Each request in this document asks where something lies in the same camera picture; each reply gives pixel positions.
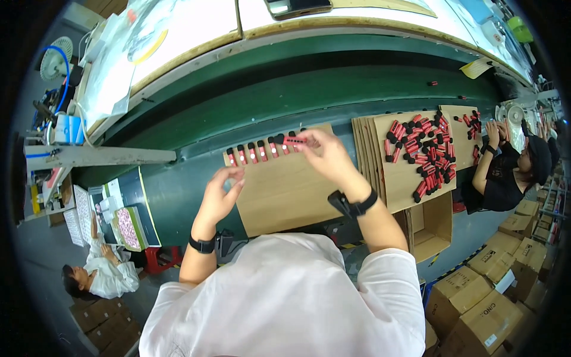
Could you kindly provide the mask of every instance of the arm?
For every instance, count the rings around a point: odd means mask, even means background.
[[[311,166],[343,190],[349,203],[369,197],[371,185],[359,174],[339,138],[320,130],[306,130],[298,136],[307,139],[307,145],[300,148]],[[322,147],[323,153],[317,154],[312,147]],[[408,251],[403,231],[381,199],[357,221],[371,253],[386,248]]]
[[[496,126],[495,121],[490,121],[486,123],[486,131],[488,132],[488,136],[490,137],[490,142],[488,145],[494,150],[497,150],[498,144],[500,142],[500,133],[498,132],[498,128]],[[478,163],[478,167],[476,169],[476,173],[474,174],[474,178],[472,179],[472,185],[474,188],[481,193],[484,194],[486,190],[486,176],[488,175],[488,170],[490,168],[490,163],[492,163],[492,159],[494,158],[493,154],[490,153],[488,150],[484,153],[484,156],[480,159]]]
[[[216,234],[216,224],[230,213],[244,186],[244,168],[224,167],[218,170],[206,185],[204,198],[192,224],[191,237],[195,241],[209,241]],[[228,193],[223,186],[227,179],[237,183]],[[203,254],[190,246],[186,247],[180,265],[179,281],[196,286],[216,270],[216,252]]]

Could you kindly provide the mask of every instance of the plastic stool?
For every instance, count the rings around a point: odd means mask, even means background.
[[[175,265],[180,265],[182,263],[182,256],[179,255],[179,247],[171,247],[172,260],[169,262],[161,257],[159,257],[160,248],[152,247],[144,250],[147,257],[147,265],[145,265],[144,270],[147,274],[159,274]],[[159,261],[165,263],[164,265],[159,265]]]

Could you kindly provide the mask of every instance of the worker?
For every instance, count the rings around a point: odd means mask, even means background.
[[[371,254],[356,287],[339,249],[317,234],[261,235],[216,269],[216,224],[248,185],[242,167],[225,167],[206,185],[179,281],[159,289],[141,357],[422,356],[424,309],[403,231],[339,138],[319,130],[298,136],[307,139],[299,147],[309,164],[344,192],[348,206],[360,207],[356,219]],[[236,183],[226,193],[229,178]]]
[[[74,298],[85,301],[99,298],[121,297],[125,292],[139,288],[135,268],[146,262],[144,253],[113,250],[103,244],[103,235],[97,231],[95,212],[91,214],[91,238],[89,255],[84,267],[62,268],[63,286]]]
[[[489,142],[484,155],[477,166],[470,168],[470,179],[453,192],[454,201],[462,202],[468,214],[515,208],[536,183],[544,185],[551,172],[549,147],[541,138],[529,133],[520,155],[507,141],[504,123],[489,121],[486,131]]]

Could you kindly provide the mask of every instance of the woman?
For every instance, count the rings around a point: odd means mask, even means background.
[[[459,188],[468,214],[480,210],[509,211],[538,183],[544,185],[551,171],[551,155],[545,141],[529,134],[525,149],[518,153],[508,141],[503,123],[486,124],[489,143],[477,167],[470,172],[471,180]]]
[[[62,280],[67,293],[78,299],[96,300],[98,297],[112,299],[137,290],[139,277],[135,264],[128,260],[140,258],[144,253],[113,252],[97,233],[95,217],[92,213],[91,247],[85,266],[63,266]]]

